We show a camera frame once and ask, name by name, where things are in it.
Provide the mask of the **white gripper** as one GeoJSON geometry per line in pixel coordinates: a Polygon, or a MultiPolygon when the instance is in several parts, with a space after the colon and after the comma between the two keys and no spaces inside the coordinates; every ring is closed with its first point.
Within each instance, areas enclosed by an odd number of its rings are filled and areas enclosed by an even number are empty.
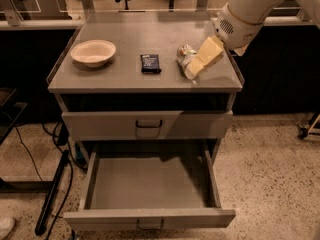
{"type": "Polygon", "coordinates": [[[187,59],[184,74],[193,80],[216,64],[223,57],[224,44],[238,56],[243,56],[262,26],[262,23],[247,23],[238,19],[225,5],[214,21],[215,33],[223,42],[217,36],[207,37],[197,53],[187,59]]]}

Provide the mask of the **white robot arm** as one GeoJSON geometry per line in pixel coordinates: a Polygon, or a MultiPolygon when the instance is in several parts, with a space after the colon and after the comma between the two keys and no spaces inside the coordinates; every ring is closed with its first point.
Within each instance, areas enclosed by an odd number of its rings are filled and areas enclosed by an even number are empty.
{"type": "MultiPolygon", "coordinates": [[[[193,80],[223,56],[223,49],[242,56],[257,36],[270,12],[284,0],[229,0],[214,21],[215,34],[195,51],[190,45],[177,49],[177,61],[185,76],[193,80]]],[[[295,0],[320,27],[320,0],[295,0]]]]}

